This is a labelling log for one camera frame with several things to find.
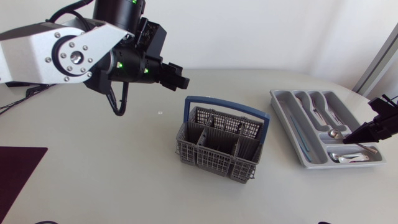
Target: cutlery basket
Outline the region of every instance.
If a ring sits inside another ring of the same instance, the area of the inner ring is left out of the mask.
[[[194,107],[190,103],[223,106],[250,114],[263,123]],[[185,99],[184,121],[177,134],[177,151],[183,163],[198,166],[240,183],[254,178],[269,125],[269,115],[230,101],[188,96]]]

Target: cable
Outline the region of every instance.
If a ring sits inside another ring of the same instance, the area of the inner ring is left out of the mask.
[[[84,27],[86,28],[86,32],[91,30],[90,25],[88,24],[87,20],[83,16],[81,16],[78,12],[70,11],[68,13],[76,16],[83,23]]]
[[[52,17],[49,19],[49,22],[55,23],[55,21],[65,13],[69,13],[83,6],[86,6],[92,1],[93,0],[81,0],[73,4],[70,4],[69,6],[65,6],[62,9],[58,10],[56,13],[54,13],[54,15],[52,15]]]
[[[395,99],[395,98],[397,98],[398,96],[396,96],[396,97],[394,97],[393,99]],[[391,100],[393,100],[393,99],[391,99]]]
[[[35,95],[37,95],[37,94],[43,92],[44,90],[48,90],[50,87],[53,87],[53,86],[55,86],[55,85],[56,85],[56,84],[41,85],[41,86],[38,86],[38,87],[33,87],[33,88],[28,89],[28,90],[26,91],[26,96],[25,96],[25,98],[20,99],[20,100],[18,100],[18,101],[15,101],[15,102],[13,102],[13,103],[10,103],[10,104],[8,104],[8,105],[6,105],[6,106],[0,107],[0,110],[3,110],[2,112],[0,112],[0,115],[4,114],[5,112],[7,112],[7,111],[8,111],[9,109],[11,109],[12,107],[14,107],[14,106],[16,106],[16,105],[22,103],[23,101],[29,99],[30,97],[35,96]]]
[[[58,224],[58,223],[53,222],[53,221],[42,221],[42,222],[38,222],[36,224]]]
[[[116,97],[114,96],[112,87],[111,87],[111,93],[106,95],[109,104],[112,107],[113,112],[117,116],[123,116],[124,112],[126,111],[128,92],[129,92],[129,83],[123,82],[122,100],[120,101],[121,102],[120,109],[118,109],[118,104],[116,103]]]

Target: metal spoon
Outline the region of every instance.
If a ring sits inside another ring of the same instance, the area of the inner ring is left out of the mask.
[[[348,162],[359,162],[359,161],[368,161],[369,157],[368,156],[358,156],[358,157],[354,157],[352,159],[347,159],[344,157],[339,157],[338,161],[341,163],[348,163]]]
[[[363,153],[359,152],[359,153],[353,153],[353,154],[345,154],[345,155],[337,155],[334,152],[329,153],[330,159],[332,159],[335,162],[338,162],[338,158],[343,157],[346,159],[349,158],[354,158],[354,157],[358,157],[358,156],[364,156]]]
[[[328,131],[328,135],[334,139],[344,139],[345,137],[343,136],[343,134],[337,130],[337,129],[331,129]],[[377,150],[372,149],[370,147],[364,146],[362,144],[356,143],[357,146],[362,147],[363,149],[366,149],[367,151],[373,153],[373,154],[377,154]]]

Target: gray plastic tray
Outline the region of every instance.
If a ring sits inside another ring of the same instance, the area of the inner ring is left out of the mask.
[[[374,143],[364,145],[378,150],[377,154],[372,154],[355,144],[343,144],[342,140],[329,137],[330,129],[338,129],[347,136],[360,126],[349,109],[332,91],[271,90],[270,94],[272,107],[289,136],[300,162],[306,168],[367,167],[386,163]],[[299,142],[302,146],[306,144],[309,151],[302,149]],[[331,152],[336,154],[362,152],[370,160],[351,163],[334,162],[328,155]]]

